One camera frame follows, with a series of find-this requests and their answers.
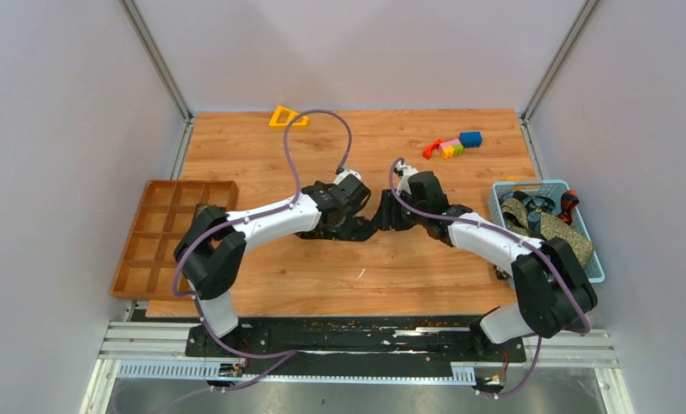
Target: wooden tabletop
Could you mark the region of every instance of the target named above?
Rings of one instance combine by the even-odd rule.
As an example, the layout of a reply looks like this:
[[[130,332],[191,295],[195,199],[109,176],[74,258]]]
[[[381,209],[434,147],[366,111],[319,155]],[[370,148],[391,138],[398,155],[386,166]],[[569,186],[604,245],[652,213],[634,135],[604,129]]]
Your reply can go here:
[[[512,110],[344,110],[353,129],[347,166],[373,193],[362,211],[372,217],[387,188],[388,169],[400,156],[432,170],[453,204],[489,217],[495,181],[534,179],[531,159]],[[287,198],[294,182],[281,131],[268,127],[272,112],[200,114],[182,179],[235,180],[238,209]],[[479,130],[481,147],[443,160],[425,160],[435,141]],[[345,129],[331,116],[312,115],[290,134],[302,185],[331,182],[346,145]],[[483,313],[515,300],[485,260],[429,238],[417,227],[378,232],[366,242],[304,241],[289,235],[246,254],[231,289],[239,315],[433,315]],[[150,302],[148,316],[194,315],[192,303]]]

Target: red toy block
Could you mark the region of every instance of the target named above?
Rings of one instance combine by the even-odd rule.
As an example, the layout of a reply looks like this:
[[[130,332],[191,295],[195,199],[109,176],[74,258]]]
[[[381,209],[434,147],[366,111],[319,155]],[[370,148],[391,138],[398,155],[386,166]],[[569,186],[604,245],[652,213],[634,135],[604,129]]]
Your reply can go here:
[[[421,155],[424,156],[424,158],[429,160],[431,158],[431,151],[434,151],[435,149],[439,148],[439,144],[441,144],[441,143],[442,143],[442,140],[434,141],[433,144],[431,144],[429,147],[424,149],[424,152]]]

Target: metal corner post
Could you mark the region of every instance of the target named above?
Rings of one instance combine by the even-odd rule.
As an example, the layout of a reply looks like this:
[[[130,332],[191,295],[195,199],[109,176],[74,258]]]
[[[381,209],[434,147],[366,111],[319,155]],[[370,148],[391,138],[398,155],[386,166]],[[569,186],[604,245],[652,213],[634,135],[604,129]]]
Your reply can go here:
[[[569,32],[561,42],[561,46],[558,47],[556,55],[553,57],[553,60],[546,70],[546,73],[538,83],[538,87],[533,92],[531,100],[528,101],[526,109],[523,110],[521,119],[526,127],[528,127],[531,123],[533,114],[535,114],[536,110],[538,110],[538,106],[540,106],[540,104],[543,102],[546,92],[549,90],[558,72],[561,70],[564,61],[569,57],[569,54],[574,48],[579,36],[587,27],[589,20],[594,14],[596,6],[599,4],[599,2],[600,0],[586,0],[582,8],[579,10],[579,13],[576,15],[576,19],[571,24]]]
[[[185,119],[186,124],[188,124],[190,122],[190,119],[192,118],[192,113],[188,108],[185,99],[182,97],[182,94],[180,93],[180,90],[173,79],[173,75],[167,68],[167,63],[165,63],[165,60],[162,59],[160,49],[154,43],[152,34],[150,34],[149,32],[149,28],[147,27],[147,24],[144,22],[144,19],[142,18],[142,13],[140,13],[139,8],[137,8],[135,0],[117,1],[122,6],[122,9],[124,9],[124,13],[126,13],[127,19],[129,19],[129,23],[131,23],[132,27],[134,28],[137,34],[137,37],[139,38],[140,42],[142,43],[142,46],[144,47],[144,50],[147,52],[147,56],[152,61],[154,69],[157,70],[157,74],[160,76],[162,84],[167,89],[167,93],[170,94],[170,98],[173,100],[175,107],[177,108],[178,112],[183,117],[183,119]]]

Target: blue basket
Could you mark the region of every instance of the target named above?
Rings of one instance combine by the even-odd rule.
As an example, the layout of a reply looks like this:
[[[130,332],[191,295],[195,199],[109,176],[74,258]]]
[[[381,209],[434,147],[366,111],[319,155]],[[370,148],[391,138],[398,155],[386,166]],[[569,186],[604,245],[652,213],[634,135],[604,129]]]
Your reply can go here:
[[[488,200],[488,208],[490,209],[490,216],[493,219],[493,223],[501,227],[505,227],[505,219],[503,218],[502,210],[500,210],[498,199],[502,197],[503,194],[513,191],[514,187],[518,187],[520,191],[531,196],[543,196],[552,199],[556,202],[556,209],[553,214],[561,212],[561,196],[569,189],[569,185],[566,184],[566,181],[561,179],[545,179],[543,181],[498,181],[493,184],[493,193]],[[574,214],[572,214],[571,217],[573,218],[571,227],[592,240],[591,237],[589,237],[587,226],[584,225],[582,214],[579,212],[578,207],[574,209]],[[601,268],[599,257],[596,255],[596,249],[592,254],[592,257],[589,258],[587,265],[584,267],[584,272],[587,274],[591,283],[601,283],[604,281],[604,270]],[[511,287],[513,286],[512,282],[512,279],[508,280]]]

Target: brown compartment tray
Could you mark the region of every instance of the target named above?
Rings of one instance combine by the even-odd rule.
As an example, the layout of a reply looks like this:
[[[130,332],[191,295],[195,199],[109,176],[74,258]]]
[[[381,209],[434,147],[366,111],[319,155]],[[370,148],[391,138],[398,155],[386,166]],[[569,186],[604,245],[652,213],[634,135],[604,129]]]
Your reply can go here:
[[[234,210],[237,199],[238,187],[233,181],[148,181],[111,294],[134,300],[189,299],[173,295],[171,283],[177,266],[173,251],[190,227],[196,204]],[[179,288],[190,288],[185,278]]]

